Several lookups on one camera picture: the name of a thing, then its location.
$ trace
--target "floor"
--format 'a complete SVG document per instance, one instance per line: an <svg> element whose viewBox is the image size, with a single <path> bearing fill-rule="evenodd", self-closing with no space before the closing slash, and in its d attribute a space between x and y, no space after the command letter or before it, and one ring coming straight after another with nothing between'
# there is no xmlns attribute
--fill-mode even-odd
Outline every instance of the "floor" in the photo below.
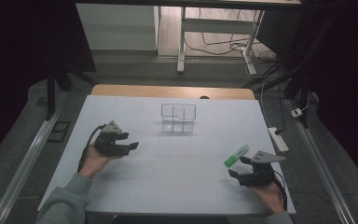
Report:
<svg viewBox="0 0 358 224"><path fill-rule="evenodd" d="M226 58L204 57L206 55L188 58L186 71L179 76L176 74L174 53L166 51L164 54L165 56L156 57L150 54L93 51L98 73L89 75L100 83L221 88L240 88L254 80L246 76L243 59L235 55ZM269 69L270 63L257 63L255 66L262 74ZM252 87L261 87L264 83L279 77L281 72L284 70L277 70L271 77L260 78L252 84ZM74 87L68 92L68 98L58 118L59 123L68 124L65 126L66 132L52 133L49 136L6 223L34 223L35 221L36 208L65 149L78 113L92 90L91 85L83 80L73 75L70 75L70 78ZM279 129L284 129L282 138L290 150L284 155L286 162L282 163L282 170L295 202L296 214L293 218L296 223L342 223L310 152L299 134L287 101L282 98L282 90L286 84L284 82L270 90L257 91L255 97L264 106L268 122ZM0 199L44 122L47 113L46 92L45 81L36 83L29 89L27 105L0 146ZM298 101L294 99L291 104L296 105ZM309 131L358 223L358 169L334 136L319 122L316 115L317 106L317 100L310 97ZM263 223L263 219L263 217L229 217L228 221L232 224ZM110 223L111 220L112 216L109 215L89 214L89 223Z"/></svg>

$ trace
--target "power strip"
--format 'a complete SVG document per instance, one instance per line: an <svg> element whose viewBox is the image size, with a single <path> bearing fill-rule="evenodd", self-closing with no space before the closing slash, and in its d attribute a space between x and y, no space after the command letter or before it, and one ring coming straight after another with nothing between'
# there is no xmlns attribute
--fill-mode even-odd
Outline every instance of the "power strip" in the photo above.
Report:
<svg viewBox="0 0 358 224"><path fill-rule="evenodd" d="M276 134L277 128L268 128L269 135L271 136L272 140L274 140L275 146L277 146L280 152L288 151L289 148L284 143L283 138L280 134Z"/></svg>

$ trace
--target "white table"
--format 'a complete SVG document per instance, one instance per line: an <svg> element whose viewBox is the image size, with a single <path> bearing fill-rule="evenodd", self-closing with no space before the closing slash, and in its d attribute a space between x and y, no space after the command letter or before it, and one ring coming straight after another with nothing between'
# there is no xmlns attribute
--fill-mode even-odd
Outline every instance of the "white table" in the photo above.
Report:
<svg viewBox="0 0 358 224"><path fill-rule="evenodd" d="M194 132L164 133L162 104L196 105ZM247 157L258 150L274 153L256 100L88 96L41 204L54 188L71 179L91 132L110 120L130 133L121 144L140 144L128 157L110 162L97 174L87 211L203 216L267 213L223 164L244 144L250 147ZM282 173L279 163L273 163L273 168ZM231 169L252 172L250 165L239 161ZM287 193L288 211L295 213Z"/></svg>

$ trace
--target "person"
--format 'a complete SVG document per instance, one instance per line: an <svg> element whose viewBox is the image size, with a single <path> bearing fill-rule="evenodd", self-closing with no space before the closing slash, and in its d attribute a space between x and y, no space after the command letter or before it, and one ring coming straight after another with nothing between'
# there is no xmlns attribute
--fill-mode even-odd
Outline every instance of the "person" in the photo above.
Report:
<svg viewBox="0 0 358 224"><path fill-rule="evenodd" d="M85 223L85 207L89 203L88 192L92 185L92 178L96 176L111 160L119 157L105 157L90 146L83 167L73 175L64 187L55 188L37 216L36 223ZM282 194L275 183L265 187L249 187L267 207L270 216L266 217L268 224L291 224L289 214L283 209Z"/></svg>

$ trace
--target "green object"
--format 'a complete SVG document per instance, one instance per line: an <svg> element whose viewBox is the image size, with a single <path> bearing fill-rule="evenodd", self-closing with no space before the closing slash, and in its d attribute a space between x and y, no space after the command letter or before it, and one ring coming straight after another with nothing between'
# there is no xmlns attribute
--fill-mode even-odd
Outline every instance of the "green object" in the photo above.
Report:
<svg viewBox="0 0 358 224"><path fill-rule="evenodd" d="M243 154L245 154L247 151L249 151L248 145L245 145L243 147L240 147L234 154L232 154L228 159L225 160L226 167L232 166Z"/></svg>

